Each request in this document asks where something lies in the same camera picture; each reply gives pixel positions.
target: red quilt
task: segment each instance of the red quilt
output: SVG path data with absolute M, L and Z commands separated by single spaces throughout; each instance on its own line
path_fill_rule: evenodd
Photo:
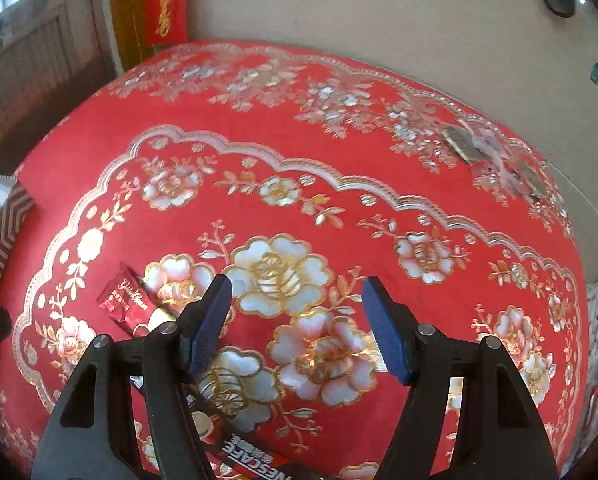
M 489 162 L 460 160 L 448 126 L 485 142 Z M 271 450 L 346 480 L 376 471 L 406 390 L 360 304 L 375 274 L 448 336 L 498 336 L 565 457 L 588 355 L 572 227 L 543 158 L 456 99 L 319 52 L 187 44 L 83 103 L 18 177 L 37 207 L 0 294 L 16 320 L 0 346 L 0 421 L 22 467 L 95 334 L 127 337 L 96 303 L 121 261 L 173 311 L 215 274 L 232 280 L 200 387 Z M 461 389 L 453 379 L 435 470 Z

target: snack package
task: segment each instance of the snack package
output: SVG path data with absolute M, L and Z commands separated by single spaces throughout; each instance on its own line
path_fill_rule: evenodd
M 121 264 L 118 274 L 106 285 L 99 306 L 133 337 L 142 337 L 176 317 L 155 305 L 130 267 Z

